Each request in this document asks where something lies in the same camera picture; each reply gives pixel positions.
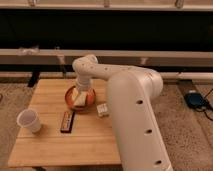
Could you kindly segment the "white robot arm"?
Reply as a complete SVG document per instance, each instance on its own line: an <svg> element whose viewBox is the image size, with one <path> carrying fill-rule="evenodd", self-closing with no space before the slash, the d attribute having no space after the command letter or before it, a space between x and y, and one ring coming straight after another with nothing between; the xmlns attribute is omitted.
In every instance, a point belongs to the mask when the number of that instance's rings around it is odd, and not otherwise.
<svg viewBox="0 0 213 171"><path fill-rule="evenodd" d="M76 88L87 91L91 79L107 82L106 103L123 171L174 171L151 100L163 89L161 75L148 68L101 64L94 55L73 61Z"/></svg>

